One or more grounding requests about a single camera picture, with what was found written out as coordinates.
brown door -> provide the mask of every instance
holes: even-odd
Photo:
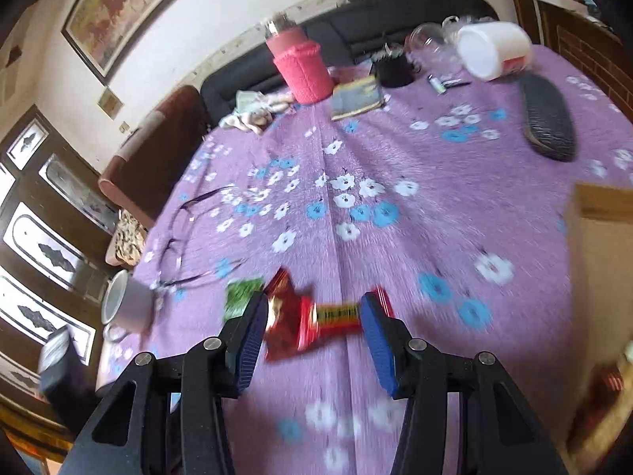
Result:
[[[100,301],[115,273],[104,256],[118,209],[35,107],[0,142],[0,202],[0,393],[48,415],[19,381],[37,382],[29,372],[40,347],[64,325],[96,380]]]

brown armchair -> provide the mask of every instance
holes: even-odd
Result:
[[[126,139],[100,176],[100,190],[151,228],[208,123],[200,93],[190,85],[177,89]]]

metal screw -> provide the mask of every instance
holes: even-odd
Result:
[[[208,338],[203,343],[205,350],[217,350],[222,346],[222,340],[220,338]]]
[[[137,366],[145,366],[145,364],[149,364],[152,360],[152,355],[147,352],[141,352],[134,358],[134,363]]]
[[[424,341],[424,339],[413,338],[411,341],[409,341],[409,348],[416,352],[421,352],[426,348],[426,341]]]
[[[485,364],[486,366],[495,364],[495,361],[497,360],[497,358],[489,351],[483,351],[477,358],[479,358],[480,363]]]

white mug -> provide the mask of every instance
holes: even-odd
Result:
[[[101,305],[103,339],[119,342],[128,334],[140,334],[150,328],[154,317],[154,291],[132,278],[128,270],[118,272],[106,291]],[[113,327],[122,332],[113,335]]]

framed painting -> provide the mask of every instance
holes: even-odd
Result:
[[[134,42],[173,0],[75,0],[63,36],[107,84]]]

